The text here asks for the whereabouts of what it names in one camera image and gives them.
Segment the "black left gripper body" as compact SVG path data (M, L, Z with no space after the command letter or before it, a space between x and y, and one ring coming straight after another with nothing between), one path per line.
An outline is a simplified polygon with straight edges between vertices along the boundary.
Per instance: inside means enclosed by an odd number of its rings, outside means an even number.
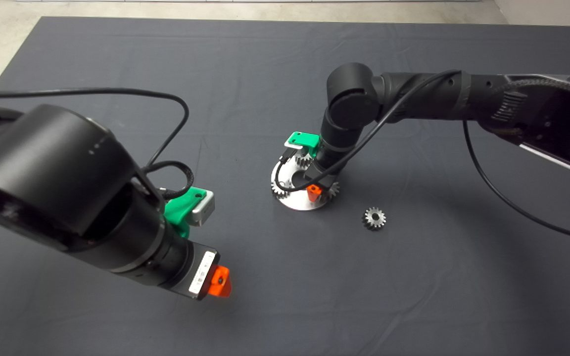
M220 253L215 248L179 238L162 260L165 279L159 287L201 301L208 294L219 261Z

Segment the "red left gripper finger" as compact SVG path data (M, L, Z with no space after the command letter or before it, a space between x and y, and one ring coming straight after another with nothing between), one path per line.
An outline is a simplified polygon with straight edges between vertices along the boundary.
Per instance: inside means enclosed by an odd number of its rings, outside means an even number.
M230 270L224 266L215 266L210 282L210 295L219 298L229 298L232 292Z

